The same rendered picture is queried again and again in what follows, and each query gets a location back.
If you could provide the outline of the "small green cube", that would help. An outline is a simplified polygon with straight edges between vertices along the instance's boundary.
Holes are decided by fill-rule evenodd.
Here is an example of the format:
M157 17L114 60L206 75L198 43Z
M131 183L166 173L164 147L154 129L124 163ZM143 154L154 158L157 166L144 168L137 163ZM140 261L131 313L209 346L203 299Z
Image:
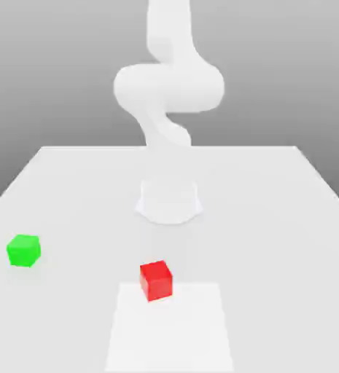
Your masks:
M16 267L31 267L42 254L37 235L16 235L6 250L9 263Z

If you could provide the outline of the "small red cube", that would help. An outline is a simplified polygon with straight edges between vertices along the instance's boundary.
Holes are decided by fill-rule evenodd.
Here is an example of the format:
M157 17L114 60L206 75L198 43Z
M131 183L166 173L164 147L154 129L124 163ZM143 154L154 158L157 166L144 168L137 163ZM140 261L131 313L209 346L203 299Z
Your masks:
M173 294L173 275L163 260L142 264L139 280L148 302Z

